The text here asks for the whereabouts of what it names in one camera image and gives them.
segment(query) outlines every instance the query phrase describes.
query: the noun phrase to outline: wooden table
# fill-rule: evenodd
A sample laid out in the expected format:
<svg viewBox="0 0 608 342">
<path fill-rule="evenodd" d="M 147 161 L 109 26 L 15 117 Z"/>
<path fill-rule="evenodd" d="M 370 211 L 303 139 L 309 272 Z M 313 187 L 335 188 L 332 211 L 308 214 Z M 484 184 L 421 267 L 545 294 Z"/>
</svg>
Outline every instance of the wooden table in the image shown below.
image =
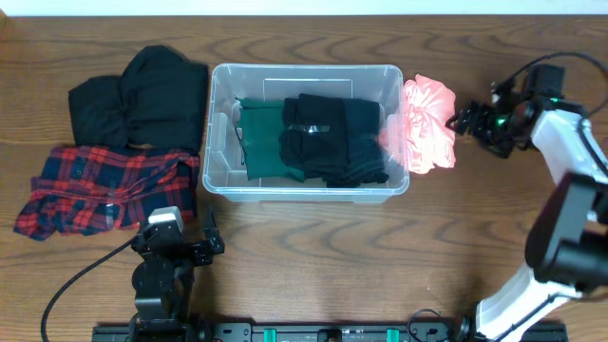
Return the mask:
<svg viewBox="0 0 608 342">
<path fill-rule="evenodd" d="M 213 68 L 223 62 L 395 64 L 444 82 L 457 107 L 488 101 L 489 85 L 559 50 L 608 60 L 606 17 L 174 17 L 13 18 L 0 38 L 0 339 L 39 341 L 55 292 L 133 232 L 54 236 L 12 232 L 49 149 L 73 143 L 67 91 L 119 74 L 141 48 L 167 44 Z M 588 106 L 605 91 L 599 74 L 569 58 L 565 93 Z M 594 118 L 608 133 L 608 111 Z M 459 138 L 454 169 L 412 176 L 382 205 L 214 204 L 226 253 L 199 270 L 194 308 L 258 322 L 405 321 L 433 308 L 456 315 L 496 292 L 523 262 L 527 231 L 553 189 L 541 154 L 500 160 Z M 76 282 L 48 321 L 51 341 L 90 340 L 99 322 L 135 312 L 124 251 Z M 606 340 L 608 309 L 568 304 L 552 314 L 574 341 Z"/>
</svg>

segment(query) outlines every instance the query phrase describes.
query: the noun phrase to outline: red plaid shirt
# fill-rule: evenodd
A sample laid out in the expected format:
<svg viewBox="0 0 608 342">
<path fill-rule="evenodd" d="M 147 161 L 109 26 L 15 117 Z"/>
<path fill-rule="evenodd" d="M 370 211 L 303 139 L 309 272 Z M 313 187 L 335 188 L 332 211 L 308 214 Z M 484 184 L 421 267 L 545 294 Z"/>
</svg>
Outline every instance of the red plaid shirt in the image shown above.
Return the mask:
<svg viewBox="0 0 608 342">
<path fill-rule="evenodd" d="M 179 149 L 56 147 L 14 231 L 37 240 L 138 228 L 157 208 L 175 205 L 183 221 L 197 214 L 200 157 Z"/>
</svg>

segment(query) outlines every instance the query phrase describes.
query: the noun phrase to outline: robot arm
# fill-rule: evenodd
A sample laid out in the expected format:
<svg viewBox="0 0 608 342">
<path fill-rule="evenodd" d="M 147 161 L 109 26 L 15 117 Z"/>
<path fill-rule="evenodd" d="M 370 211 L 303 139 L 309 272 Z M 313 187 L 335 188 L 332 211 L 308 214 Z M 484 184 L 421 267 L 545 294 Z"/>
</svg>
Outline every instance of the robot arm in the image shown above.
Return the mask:
<svg viewBox="0 0 608 342">
<path fill-rule="evenodd" d="M 525 263 L 477 305 L 475 339 L 520 341 L 551 311 L 608 284 L 608 239 L 584 231 L 588 219 L 607 221 L 607 161 L 582 107 L 562 100 L 563 72 L 531 67 L 521 93 L 511 90 L 511 78 L 494 90 L 495 106 L 473 103 L 448 122 L 503 158 L 533 144 L 558 185 L 528 236 Z"/>
</svg>

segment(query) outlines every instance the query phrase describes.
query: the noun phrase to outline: clear plastic bin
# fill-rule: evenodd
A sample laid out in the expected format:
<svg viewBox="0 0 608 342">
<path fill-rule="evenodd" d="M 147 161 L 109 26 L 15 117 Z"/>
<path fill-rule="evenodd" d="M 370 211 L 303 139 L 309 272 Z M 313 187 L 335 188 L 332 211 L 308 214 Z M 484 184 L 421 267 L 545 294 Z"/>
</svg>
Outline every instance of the clear plastic bin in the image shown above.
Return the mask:
<svg viewBox="0 0 608 342">
<path fill-rule="evenodd" d="M 322 179 L 303 183 L 284 178 L 247 180 L 246 165 L 235 133 L 240 119 L 237 98 L 272 101 L 300 93 L 364 99 L 380 104 L 380 125 L 387 118 L 400 124 L 403 106 L 403 74 L 396 66 L 271 66 L 223 64 L 213 71 L 211 102 L 207 125 L 207 144 L 202 183 L 205 189 L 231 201 L 304 200 L 381 203 L 403 194 L 409 186 L 409 174 L 385 153 L 389 181 L 362 184 L 358 188 L 327 188 Z M 391 139 L 405 150 L 403 139 Z"/>
</svg>

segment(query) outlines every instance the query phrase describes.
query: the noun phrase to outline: black folded clothing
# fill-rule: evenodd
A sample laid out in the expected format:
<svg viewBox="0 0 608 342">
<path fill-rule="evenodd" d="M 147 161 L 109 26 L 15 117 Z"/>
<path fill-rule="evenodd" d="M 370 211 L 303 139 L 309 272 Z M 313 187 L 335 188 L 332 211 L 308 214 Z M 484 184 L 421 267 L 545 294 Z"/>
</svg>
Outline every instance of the black folded clothing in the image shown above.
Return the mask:
<svg viewBox="0 0 608 342">
<path fill-rule="evenodd" d="M 346 171 L 349 147 L 344 103 L 340 99 L 300 94 L 285 99 L 281 159 L 306 178 L 334 177 Z"/>
<path fill-rule="evenodd" d="M 169 47 L 145 47 L 123 76 L 92 78 L 69 91 L 77 145 L 150 145 L 200 151 L 207 66 Z"/>
<path fill-rule="evenodd" d="M 328 187 L 357 187 L 361 183 L 384 183 L 382 150 L 376 142 L 380 131 L 380 105 L 372 101 L 345 99 L 349 135 L 349 164 L 345 173 L 326 178 Z"/>
<path fill-rule="evenodd" d="M 306 178 L 323 178 L 328 187 L 386 182 L 389 175 L 376 142 L 379 116 L 379 104 L 371 101 L 307 94 L 286 99 L 281 159 Z"/>
</svg>

